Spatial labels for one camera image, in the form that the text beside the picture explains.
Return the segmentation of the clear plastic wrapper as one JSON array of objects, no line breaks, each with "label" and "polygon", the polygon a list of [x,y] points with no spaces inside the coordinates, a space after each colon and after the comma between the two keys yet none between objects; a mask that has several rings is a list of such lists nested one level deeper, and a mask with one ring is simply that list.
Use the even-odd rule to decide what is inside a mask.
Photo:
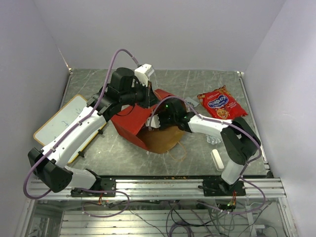
[{"label": "clear plastic wrapper", "polygon": [[221,143],[221,139],[217,138],[216,136],[212,135],[206,135],[206,141],[207,143],[211,145],[216,145]]},{"label": "clear plastic wrapper", "polygon": [[199,102],[195,101],[194,99],[192,99],[191,97],[187,97],[185,98],[185,101],[191,105],[193,108],[196,108],[199,105]]}]

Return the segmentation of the red brown paper bag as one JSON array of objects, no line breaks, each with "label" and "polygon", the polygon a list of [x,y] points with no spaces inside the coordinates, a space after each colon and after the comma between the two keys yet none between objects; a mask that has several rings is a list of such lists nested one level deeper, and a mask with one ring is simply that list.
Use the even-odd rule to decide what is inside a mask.
[{"label": "red brown paper bag", "polygon": [[152,153],[163,154],[169,152],[184,136],[185,132],[177,126],[171,126],[164,130],[146,127],[146,121],[154,111],[156,105],[150,108],[142,108],[138,105],[129,106],[111,121],[118,134],[130,143]]}]

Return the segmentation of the red cookie snack bag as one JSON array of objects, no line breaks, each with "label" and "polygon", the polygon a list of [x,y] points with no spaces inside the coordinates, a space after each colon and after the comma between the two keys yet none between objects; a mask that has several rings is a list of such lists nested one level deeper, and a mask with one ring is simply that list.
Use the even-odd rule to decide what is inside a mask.
[{"label": "red cookie snack bag", "polygon": [[215,119],[235,119],[248,115],[226,86],[197,95],[200,104]]}]

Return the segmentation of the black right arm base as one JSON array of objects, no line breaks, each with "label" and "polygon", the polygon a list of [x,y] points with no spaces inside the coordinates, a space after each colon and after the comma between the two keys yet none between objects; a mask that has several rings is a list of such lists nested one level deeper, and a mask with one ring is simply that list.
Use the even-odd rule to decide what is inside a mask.
[{"label": "black right arm base", "polygon": [[246,191],[243,181],[236,181],[232,185],[226,183],[220,175],[204,176],[201,185],[198,188],[203,190],[205,197],[237,197],[245,196]]}]

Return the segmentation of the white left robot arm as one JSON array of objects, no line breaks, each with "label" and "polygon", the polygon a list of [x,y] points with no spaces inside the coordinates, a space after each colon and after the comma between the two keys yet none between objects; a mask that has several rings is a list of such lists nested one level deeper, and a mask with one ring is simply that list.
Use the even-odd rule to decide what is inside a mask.
[{"label": "white left robot arm", "polygon": [[100,192],[101,184],[96,174],[67,168],[68,161],[104,124],[121,112],[123,106],[149,108],[158,102],[149,81],[153,73],[149,64],[135,70],[116,69],[110,82],[90,98],[78,117],[56,139],[41,150],[32,148],[28,152],[32,172],[50,191],[58,193],[73,184],[83,187],[89,196]]}]

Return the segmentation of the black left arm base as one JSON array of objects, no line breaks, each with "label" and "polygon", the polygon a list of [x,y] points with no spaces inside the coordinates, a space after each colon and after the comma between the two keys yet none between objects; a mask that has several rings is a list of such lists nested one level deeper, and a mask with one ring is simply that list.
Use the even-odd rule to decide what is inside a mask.
[{"label": "black left arm base", "polygon": [[74,188],[71,190],[71,197],[73,198],[89,198],[89,197],[99,197],[102,195],[103,197],[114,197],[117,183],[115,179],[108,178],[105,176],[99,176],[96,179],[96,182],[92,185],[89,190],[93,191],[106,191],[105,193],[94,193],[84,191],[80,188]]}]

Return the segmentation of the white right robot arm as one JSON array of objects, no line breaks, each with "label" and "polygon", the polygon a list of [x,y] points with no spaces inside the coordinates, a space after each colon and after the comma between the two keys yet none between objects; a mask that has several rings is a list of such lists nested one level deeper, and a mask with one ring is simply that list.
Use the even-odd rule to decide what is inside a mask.
[{"label": "white right robot arm", "polygon": [[243,174],[251,159],[261,152],[261,142],[249,124],[242,117],[235,119],[216,119],[203,116],[188,104],[176,97],[162,99],[155,107],[154,115],[158,116],[159,129],[176,126],[188,133],[201,133],[215,136],[223,141],[229,157],[228,164],[218,182],[218,191],[229,195],[235,190],[235,182]]}]

